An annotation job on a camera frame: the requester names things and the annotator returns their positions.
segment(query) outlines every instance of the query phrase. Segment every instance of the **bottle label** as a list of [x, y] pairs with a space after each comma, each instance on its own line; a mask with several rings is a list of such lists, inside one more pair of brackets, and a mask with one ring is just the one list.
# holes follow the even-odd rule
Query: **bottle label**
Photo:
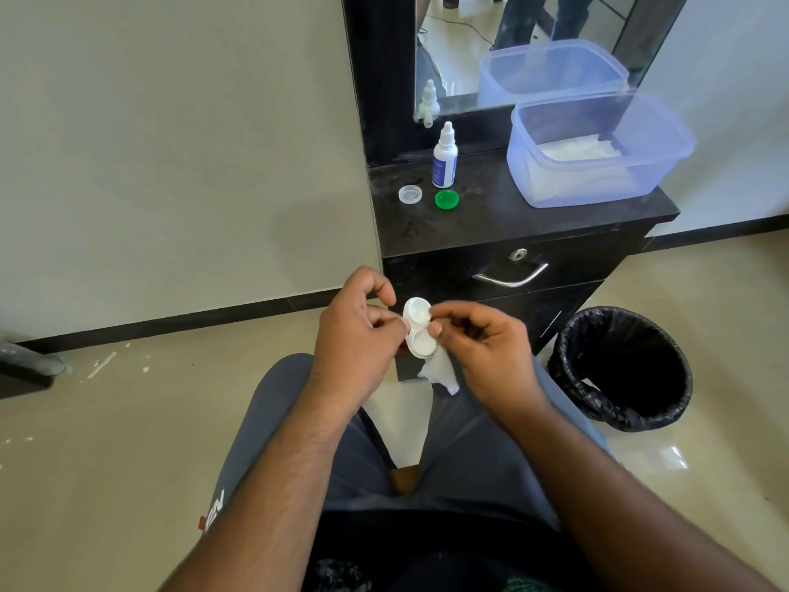
[[433, 185], [443, 187], [444, 175], [447, 173], [447, 163], [439, 158], [433, 158]]

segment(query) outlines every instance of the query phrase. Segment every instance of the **container rim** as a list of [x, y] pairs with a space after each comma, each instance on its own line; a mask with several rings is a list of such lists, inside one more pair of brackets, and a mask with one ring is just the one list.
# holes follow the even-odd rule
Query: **container rim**
[[[523, 53], [525, 55], [528, 55], [530, 53], [541, 53], [540, 50], [543, 49], [548, 49], [548, 48], [562, 49], [566, 47], [585, 48], [588, 51], [596, 54], [597, 57], [599, 57], [602, 61], [604, 61], [609, 67], [613, 68], [619, 74], [619, 79], [617, 79], [618, 87], [616, 90], [620, 89], [623, 84], [625, 85], [627, 84], [627, 79], [630, 76], [630, 73], [628, 72], [627, 68], [625, 68], [624, 65], [619, 60], [611, 56], [605, 49], [598, 46], [597, 43], [587, 41], [586, 39], [560, 39], [557, 42], [543, 43], [538, 46], [532, 46], [526, 44], [524, 46], [508, 47], [505, 49], [493, 49], [492, 51], [485, 52], [482, 54], [482, 56], [480, 56], [480, 78], [482, 76], [482, 70], [484, 69], [485, 73], [490, 77], [488, 79], [490, 81], [489, 84], [493, 88], [498, 90], [499, 93], [504, 93], [505, 95], [516, 95], [510, 93], [507, 89], [503, 88], [498, 83], [498, 81], [492, 77], [492, 75], [490, 74], [491, 59], [514, 56], [515, 54], [519, 54], [519, 53]], [[584, 95], [590, 93], [598, 93], [598, 92], [604, 93], [614, 90], [611, 88], [611, 86], [608, 85], [595, 85], [594, 87], [588, 87], [588, 88], [579, 87], [575, 89], [582, 89], [582, 90], [586, 89], [584, 90]], [[535, 101], [539, 101], [539, 99], [541, 99], [541, 96], [551, 95], [555, 93], [556, 93], [555, 91], [544, 91], [542, 93], [523, 94], [523, 95], [534, 95]]]
[[[654, 109], [657, 113], [663, 115], [663, 118], [667, 118], [671, 124], [672, 128], [675, 130], [676, 135], [678, 138], [682, 140], [684, 143], [683, 148], [679, 152], [675, 152], [672, 154], [666, 155], [654, 155], [649, 156], [646, 158], [640, 158], [638, 160], [627, 160], [628, 156], [620, 156], [618, 158], [602, 158], [602, 159], [594, 159], [594, 160], [567, 160], [567, 161], [559, 161], [552, 158], [548, 158], [542, 150], [540, 146], [532, 139], [532, 137], [528, 134], [526, 127], [523, 126], [520, 118], [518, 117], [518, 109], [527, 108], [530, 106], [542, 106], [546, 103], [555, 103], [555, 102], [577, 102], [584, 99], [595, 99], [595, 98], [611, 98], [611, 97], [638, 97], [646, 101], [652, 109]], [[620, 166], [645, 166], [646, 164], [655, 164], [657, 162], [667, 162], [669, 160], [681, 160], [685, 159], [690, 154], [694, 152], [696, 148], [696, 137], [690, 132], [690, 129], [685, 126], [685, 122], [676, 114], [674, 114], [669, 108], [666, 108], [665, 104], [657, 98], [655, 95], [651, 95], [649, 93], [640, 91], [636, 88], [627, 88], [617, 92], [607, 92], [607, 93], [594, 93], [594, 94], [585, 94], [585, 95], [560, 95], [551, 99], [543, 99], [543, 100], [535, 100], [532, 102], [521, 102], [515, 104], [515, 108], [512, 109], [512, 114], [510, 115], [510, 119], [512, 121], [512, 128], [518, 132], [518, 135], [521, 136], [523, 139], [524, 144], [532, 153], [534, 158], [538, 161], [539, 164], [550, 167], [554, 170], [577, 170], [582, 169], [585, 167], [595, 167], [595, 168], [607, 168], [607, 167], [620, 167]]]

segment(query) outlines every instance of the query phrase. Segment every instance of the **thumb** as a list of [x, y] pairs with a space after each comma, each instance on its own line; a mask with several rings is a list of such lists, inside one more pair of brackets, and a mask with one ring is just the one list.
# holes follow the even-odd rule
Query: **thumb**
[[461, 363], [474, 352], [479, 343], [475, 342], [463, 332], [455, 328], [445, 318], [434, 319], [428, 326], [428, 334], [440, 342], [447, 350], [457, 357]]
[[382, 338], [388, 346], [391, 346], [393, 349], [392, 354], [394, 354], [401, 343], [406, 340], [408, 329], [408, 322], [395, 314], [392, 317], [382, 319], [375, 332], [377, 337]]

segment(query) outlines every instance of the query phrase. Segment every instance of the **black garbage bag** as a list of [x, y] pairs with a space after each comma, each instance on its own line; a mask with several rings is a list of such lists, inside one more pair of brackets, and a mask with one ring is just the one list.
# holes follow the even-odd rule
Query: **black garbage bag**
[[590, 307], [567, 320], [547, 371], [587, 416], [624, 432], [673, 424], [693, 390], [677, 343], [655, 323], [619, 307]]

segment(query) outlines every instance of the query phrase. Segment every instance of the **green cap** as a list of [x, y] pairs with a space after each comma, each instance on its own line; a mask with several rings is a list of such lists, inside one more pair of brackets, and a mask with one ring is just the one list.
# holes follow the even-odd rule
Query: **green cap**
[[442, 210], [453, 210], [458, 207], [460, 196], [450, 188], [436, 193], [436, 205]]

